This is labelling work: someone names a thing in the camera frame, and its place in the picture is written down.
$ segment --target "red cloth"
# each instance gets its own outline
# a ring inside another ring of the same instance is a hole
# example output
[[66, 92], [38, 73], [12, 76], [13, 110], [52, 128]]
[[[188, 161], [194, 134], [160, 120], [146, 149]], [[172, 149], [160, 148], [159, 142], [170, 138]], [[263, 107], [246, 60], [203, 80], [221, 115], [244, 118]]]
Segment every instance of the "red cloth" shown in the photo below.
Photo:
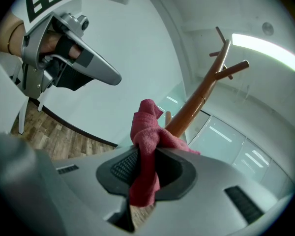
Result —
[[130, 137], [134, 145], [139, 146], [141, 155], [141, 172], [130, 187], [130, 204], [146, 207], [155, 201], [155, 192], [160, 189], [158, 176], [155, 172], [155, 149], [178, 148], [195, 154], [181, 139], [173, 136], [158, 125], [157, 119], [163, 112], [154, 101], [143, 100], [139, 111], [134, 113]]

